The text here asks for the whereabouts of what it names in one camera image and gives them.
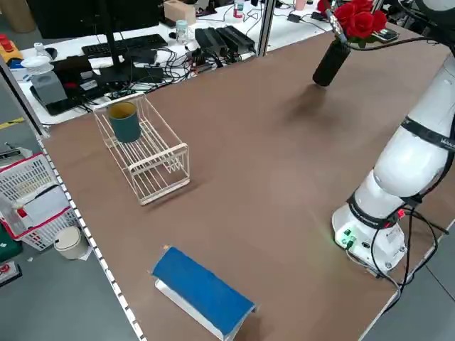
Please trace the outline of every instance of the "plastic basket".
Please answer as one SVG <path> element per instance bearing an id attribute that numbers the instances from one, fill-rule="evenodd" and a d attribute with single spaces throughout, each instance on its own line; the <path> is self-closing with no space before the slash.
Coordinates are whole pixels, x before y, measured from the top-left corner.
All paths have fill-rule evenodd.
<path id="1" fill-rule="evenodd" d="M 0 170 L 0 193 L 11 205 L 28 202 L 36 194 L 56 184 L 54 172 L 42 153 Z"/>
<path id="2" fill-rule="evenodd" d="M 1 219 L 6 231 L 16 241 L 22 241 L 39 251 L 48 248 L 54 242 L 55 235 L 62 229 L 69 226 L 79 226 L 76 214 L 73 209 L 68 206 L 62 212 L 49 218 L 42 224 L 32 227 L 21 234 L 14 234 L 8 222 Z"/>

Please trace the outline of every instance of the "monitor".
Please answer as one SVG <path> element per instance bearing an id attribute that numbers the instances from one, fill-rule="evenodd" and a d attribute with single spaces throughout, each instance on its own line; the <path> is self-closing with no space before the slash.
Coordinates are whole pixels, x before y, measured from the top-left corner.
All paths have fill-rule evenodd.
<path id="1" fill-rule="evenodd" d="M 27 0 L 43 38 L 77 38 L 104 34 L 98 1 Z M 113 31 L 129 31 L 159 23 L 159 0 L 109 0 Z"/>

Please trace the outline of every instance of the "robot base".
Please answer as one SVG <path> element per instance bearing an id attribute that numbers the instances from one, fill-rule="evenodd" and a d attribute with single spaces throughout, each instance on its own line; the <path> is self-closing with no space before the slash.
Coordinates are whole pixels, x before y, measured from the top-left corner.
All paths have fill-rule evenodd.
<path id="1" fill-rule="evenodd" d="M 376 229 L 359 222 L 346 204 L 332 216 L 332 227 L 335 231 L 335 242 L 346 249 L 350 240 L 354 242 L 349 252 L 378 272 L 371 258 L 371 247 Z M 398 224 L 382 229 L 375 239 L 374 255 L 379 269 L 386 274 L 396 267 L 406 254 L 405 235 Z"/>

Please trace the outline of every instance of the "desk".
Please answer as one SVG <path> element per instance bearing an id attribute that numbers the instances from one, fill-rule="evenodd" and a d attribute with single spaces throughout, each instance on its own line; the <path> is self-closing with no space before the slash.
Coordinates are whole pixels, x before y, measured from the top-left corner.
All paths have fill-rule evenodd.
<path id="1" fill-rule="evenodd" d="M 308 5 L 303 11 L 296 11 L 295 13 L 298 15 L 305 15 L 312 13 L 316 8 L 316 5 Z M 250 9 L 254 9 L 250 2 L 245 3 L 245 13 L 247 13 Z M 207 28 L 207 27 L 221 27 L 225 25 L 234 25 L 243 33 L 246 33 L 252 25 L 256 22 L 253 18 L 249 18 L 247 21 L 243 22 L 242 19 L 236 19 L 232 16 L 232 6 L 224 6 L 217 8 L 217 13 L 211 16 L 204 16 L 198 19 L 198 22 L 195 25 L 191 26 L 191 29 L 196 28 Z M 227 14 L 225 16 L 225 22 L 220 21 L 212 21 L 212 20 L 223 20 L 224 13 Z M 275 14 L 277 16 L 274 17 L 273 27 L 272 27 L 272 34 L 269 39 L 270 50 L 274 50 L 276 48 L 280 48 L 282 46 L 286 46 L 297 41 L 307 39 L 309 37 L 315 36 L 317 34 L 323 33 L 320 28 L 317 28 L 309 23 L 292 23 L 287 20 L 287 18 L 283 15 L 287 15 L 291 9 L 276 9 Z M 318 26 L 322 27 L 322 29 L 330 30 L 331 27 L 328 23 L 320 23 L 318 21 L 314 21 L 317 23 Z M 249 32 L 249 36 L 257 43 L 259 39 L 259 31 L 261 27 L 261 21 Z M 169 38 L 169 33 L 174 31 L 173 29 L 165 26 L 164 24 L 160 23 L 158 26 L 143 28 L 140 30 L 134 31 L 125 31 L 123 32 L 123 36 L 125 38 L 133 38 L 137 36 L 145 36 L 154 33 L 160 34 L 166 41 L 169 43 L 169 48 L 173 51 L 177 52 L 177 54 L 183 55 L 186 51 L 182 45 L 176 43 L 176 41 L 171 40 Z M 121 36 L 119 33 L 115 33 L 115 39 L 121 40 Z M 105 43 L 106 37 L 104 35 L 98 35 L 99 40 L 102 43 Z M 57 60 L 65 59 L 71 55 L 82 55 L 81 47 L 86 45 L 94 45 L 97 44 L 98 39 L 96 36 L 87 36 L 82 38 L 71 39 L 67 41 L 63 41 L 60 43 L 50 44 L 46 47 L 55 48 L 58 51 Z M 195 40 L 188 44 L 190 50 L 195 50 L 198 47 L 198 44 Z M 23 56 L 25 58 L 35 55 L 35 50 L 33 48 L 23 50 Z M 252 54 L 243 55 L 243 58 L 249 57 Z M 168 55 L 165 52 L 159 52 L 158 62 L 164 62 L 167 60 Z M 96 60 L 90 60 L 94 69 L 109 66 L 112 64 L 111 58 L 99 58 Z M 31 103 L 33 110 L 35 111 L 37 117 L 39 118 L 42 124 L 54 125 L 59 124 L 61 122 L 67 121 L 69 119 L 73 119 L 75 117 L 82 116 L 86 114 L 86 111 L 81 108 L 71 109 L 67 112 L 64 112 L 57 116 L 51 116 L 46 111 L 46 109 L 33 97 L 30 91 L 30 82 L 20 82 L 19 83 L 23 93 L 25 94 L 26 98 Z M 101 99 L 101 102 L 108 101 L 107 98 Z"/>
<path id="2" fill-rule="evenodd" d="M 192 178 L 144 207 L 93 117 L 52 127 L 47 152 L 149 340 L 214 340 L 154 288 L 149 271 L 165 244 L 260 305 L 239 341 L 357 340 L 390 299 L 390 283 L 335 245 L 331 214 L 448 50 L 413 43 L 352 53 L 325 90 L 311 75 L 332 39 L 310 38 L 151 93 L 190 146 Z M 422 207 L 444 226 L 455 212 L 454 184 L 452 172 Z M 412 236 L 415 264 L 432 239 L 421 227 Z"/>

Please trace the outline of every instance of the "red rose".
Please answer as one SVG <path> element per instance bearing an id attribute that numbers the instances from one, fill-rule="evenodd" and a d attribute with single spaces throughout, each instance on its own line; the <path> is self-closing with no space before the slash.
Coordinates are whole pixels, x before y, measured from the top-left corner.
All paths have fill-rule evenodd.
<path id="1" fill-rule="evenodd" d="M 373 2 L 371 0 L 352 0 L 351 3 L 357 8 L 357 13 L 370 12 L 373 8 Z"/>
<path id="2" fill-rule="evenodd" d="M 326 16 L 326 9 L 330 8 L 330 0 L 319 0 L 317 10 L 320 11 L 324 16 Z"/>
<path id="3" fill-rule="evenodd" d="M 344 4 L 335 10 L 335 16 L 343 28 L 346 27 L 351 16 L 356 13 L 355 10 L 355 5 L 351 2 L 348 2 L 347 4 Z"/>
<path id="4" fill-rule="evenodd" d="M 386 23 L 387 17 L 385 16 L 384 12 L 375 11 L 375 13 L 373 13 L 373 31 L 379 32 L 383 30 Z"/>
<path id="5" fill-rule="evenodd" d="M 349 38 L 367 38 L 373 33 L 373 15 L 360 12 L 352 16 L 346 30 Z"/>

